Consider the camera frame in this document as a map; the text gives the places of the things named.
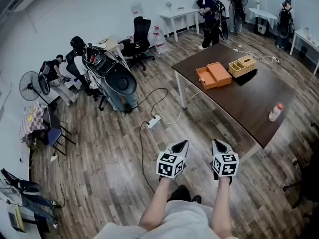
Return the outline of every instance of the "table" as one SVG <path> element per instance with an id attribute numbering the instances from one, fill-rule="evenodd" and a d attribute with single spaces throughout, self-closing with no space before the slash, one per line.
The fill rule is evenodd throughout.
<path id="1" fill-rule="evenodd" d="M 232 81 L 232 84 L 219 88 L 210 90 L 203 88 L 195 69 L 215 62 L 220 62 L 225 68 L 228 68 L 229 63 L 240 57 L 242 57 L 241 54 L 219 43 L 172 67 L 175 70 L 183 108 L 187 108 L 184 77 L 226 111 L 255 140 L 254 147 L 241 157 L 241 162 L 243 162 L 261 147 L 266 147 L 284 121 L 296 94 L 259 61 L 257 61 L 258 74 L 242 86 Z M 283 103 L 284 111 L 275 122 L 271 122 L 268 115 L 278 102 Z"/>
<path id="2" fill-rule="evenodd" d="M 177 31 L 176 31 L 176 26 L 175 26 L 174 19 L 178 18 L 178 17 L 183 17 L 184 23 L 186 25 L 186 28 L 187 28 L 187 30 L 189 30 L 189 25 L 187 24 L 187 18 L 186 17 L 189 14 L 195 14 L 196 31 L 197 31 L 197 34 L 199 34 L 198 12 L 199 12 L 199 10 L 197 10 L 197 9 L 185 8 L 184 10 L 177 10 L 177 9 L 173 9 L 172 11 L 165 10 L 159 15 L 162 17 L 163 20 L 165 18 L 170 19 L 170 22 L 171 22 L 171 25 L 172 25 L 172 28 L 173 28 L 173 31 L 174 31 L 175 41 L 178 42 Z M 164 34 L 166 34 L 167 37 L 169 37 L 169 29 L 168 29 L 168 26 L 167 26 L 166 23 L 165 23 Z"/>
<path id="3" fill-rule="evenodd" d="M 35 101 L 31 107 L 34 112 L 24 115 L 22 124 L 19 130 L 19 137 L 21 142 L 32 143 L 31 134 L 36 130 L 45 129 L 45 124 L 43 123 L 43 115 L 46 109 L 46 105 Z"/>
<path id="4" fill-rule="evenodd" d="M 120 50 L 120 45 L 118 44 L 118 42 L 116 40 L 114 40 L 111 37 L 105 37 L 103 38 L 101 41 L 99 41 L 99 43 L 96 43 L 95 46 L 101 47 L 102 49 L 106 49 L 109 50 L 111 52 L 116 52 L 117 55 L 123 59 L 124 63 L 126 63 L 124 56 L 121 53 Z"/>
<path id="5" fill-rule="evenodd" d="M 300 39 L 304 40 L 307 44 L 309 44 L 310 46 L 312 46 L 317 52 L 319 52 L 319 42 L 316 40 L 308 40 L 307 39 L 307 34 L 306 32 L 304 32 L 302 29 L 298 29 L 295 31 L 295 35 L 294 35 L 294 40 L 293 40 L 293 44 L 291 46 L 291 51 L 290 51 L 290 55 L 293 54 L 293 50 L 294 50 L 294 46 L 295 46 L 295 42 L 296 42 L 296 38 L 299 37 Z M 318 59 L 318 63 L 316 66 L 316 69 L 314 71 L 314 75 L 316 75 L 316 72 L 319 68 L 319 59 Z"/>
<path id="6" fill-rule="evenodd" d="M 250 19 L 259 17 L 266 19 L 269 22 L 269 25 L 271 26 L 272 29 L 274 29 L 274 26 L 276 25 L 278 18 L 277 16 L 271 14 L 270 12 L 264 11 L 264 10 L 259 10 L 256 8 L 249 8 L 250 10 Z"/>

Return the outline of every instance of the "white container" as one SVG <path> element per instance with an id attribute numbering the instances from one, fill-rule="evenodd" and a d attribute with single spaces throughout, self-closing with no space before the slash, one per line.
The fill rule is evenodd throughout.
<path id="1" fill-rule="evenodd" d="M 269 120 L 276 121 L 276 119 L 278 119 L 283 109 L 284 109 L 283 104 L 277 103 L 277 105 L 273 108 L 273 110 L 269 114 Z"/>
<path id="2" fill-rule="evenodd" d="M 142 8 L 142 4 L 140 1 L 135 1 L 131 5 L 131 12 L 133 14 L 133 17 L 144 17 L 144 11 Z"/>
<path id="3" fill-rule="evenodd" d="M 159 26 L 155 26 L 155 31 L 153 33 L 154 35 L 154 43 L 155 48 L 158 54 L 162 54 L 167 51 L 167 44 L 164 37 L 163 31 L 161 31 Z"/>

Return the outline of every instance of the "white bottle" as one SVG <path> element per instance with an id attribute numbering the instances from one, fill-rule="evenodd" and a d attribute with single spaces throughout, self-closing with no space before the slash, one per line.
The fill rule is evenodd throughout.
<path id="1" fill-rule="evenodd" d="M 158 54 L 162 54 L 166 52 L 166 47 L 167 47 L 166 40 L 159 26 L 155 26 L 155 31 L 153 35 L 154 35 L 155 48 Z"/>
<path id="2" fill-rule="evenodd" d="M 270 121 L 275 121 L 278 119 L 279 115 L 283 111 L 284 106 L 282 103 L 277 103 L 277 105 L 273 108 L 273 110 L 269 114 L 269 120 Z"/>

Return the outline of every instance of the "power strip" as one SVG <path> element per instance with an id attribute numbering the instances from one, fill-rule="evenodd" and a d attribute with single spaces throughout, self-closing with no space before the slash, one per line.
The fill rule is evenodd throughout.
<path id="1" fill-rule="evenodd" d="M 160 116 L 159 115 L 155 115 L 155 119 L 151 119 L 150 120 L 150 124 L 148 124 L 148 128 L 152 129 L 159 121 L 160 121 Z"/>

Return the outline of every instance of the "cap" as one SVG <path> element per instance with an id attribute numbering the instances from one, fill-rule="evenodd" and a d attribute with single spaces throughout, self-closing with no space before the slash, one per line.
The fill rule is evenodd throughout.
<path id="1" fill-rule="evenodd" d="M 61 55 L 61 54 L 57 55 L 56 58 L 60 58 L 60 59 L 62 59 L 62 62 L 65 62 L 65 59 L 64 59 L 63 55 Z"/>

